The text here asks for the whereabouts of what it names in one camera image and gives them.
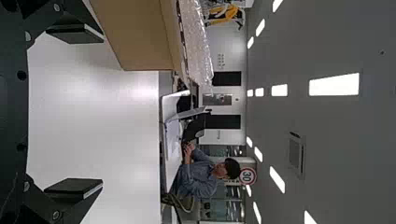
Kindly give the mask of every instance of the ceiling vent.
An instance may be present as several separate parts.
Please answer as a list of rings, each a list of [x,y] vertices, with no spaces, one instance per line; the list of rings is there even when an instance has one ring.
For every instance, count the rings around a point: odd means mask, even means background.
[[[288,160],[290,169],[298,178],[304,179],[305,174],[305,140],[297,133],[289,134]]]

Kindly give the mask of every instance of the red circle sign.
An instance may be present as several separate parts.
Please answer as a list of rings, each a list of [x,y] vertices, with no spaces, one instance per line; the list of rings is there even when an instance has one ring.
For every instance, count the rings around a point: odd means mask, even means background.
[[[253,185],[256,182],[257,174],[252,168],[244,168],[239,175],[239,181],[244,185]]]

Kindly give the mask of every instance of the black hair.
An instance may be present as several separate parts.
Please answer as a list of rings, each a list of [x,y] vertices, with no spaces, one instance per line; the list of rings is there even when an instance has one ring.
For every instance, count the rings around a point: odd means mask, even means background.
[[[227,170],[227,176],[230,179],[236,179],[241,174],[241,165],[234,159],[227,158],[225,159],[225,169]]]

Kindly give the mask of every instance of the ceiling light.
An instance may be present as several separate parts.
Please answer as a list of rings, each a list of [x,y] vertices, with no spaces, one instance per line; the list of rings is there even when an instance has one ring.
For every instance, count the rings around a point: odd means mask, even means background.
[[[247,137],[247,145],[249,147],[253,147],[253,142],[251,141],[251,139],[249,137]]]
[[[360,74],[325,77],[309,81],[309,95],[359,95]]]
[[[288,96],[288,84],[277,85],[271,88],[272,96]]]
[[[248,90],[247,97],[252,97],[252,96],[253,96],[253,90]]]
[[[304,224],[318,224],[308,213],[308,211],[304,212]]]
[[[251,197],[251,188],[250,185],[247,185],[247,194],[249,197]]]
[[[265,19],[262,19],[262,21],[256,28],[256,36],[259,36],[264,28],[265,28]]]
[[[282,4],[283,0],[275,0],[273,3],[273,12],[276,12],[277,9],[280,7],[280,4]]]
[[[256,93],[257,97],[263,97],[264,96],[264,88],[256,89],[255,93]]]
[[[257,159],[259,159],[259,161],[262,162],[262,153],[257,147],[254,147],[254,154],[256,155]]]
[[[253,203],[254,214],[256,214],[257,221],[262,224],[262,215],[260,214],[259,207],[256,203]]]
[[[245,217],[245,207],[241,204],[241,218]]]
[[[251,46],[253,46],[253,44],[254,44],[254,37],[251,37],[247,42],[247,48],[250,49]]]
[[[282,191],[282,193],[286,192],[286,184],[285,181],[283,181],[282,177],[276,172],[274,167],[270,167],[270,176],[273,178],[275,181],[277,187]]]

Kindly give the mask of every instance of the gray shirt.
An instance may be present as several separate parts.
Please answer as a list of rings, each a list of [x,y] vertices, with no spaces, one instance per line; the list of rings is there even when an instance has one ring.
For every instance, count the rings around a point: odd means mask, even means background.
[[[194,163],[183,164],[178,168],[170,193],[178,198],[186,196],[210,198],[215,194],[219,183],[219,180],[212,175],[215,163],[199,148],[191,153],[191,157]]]

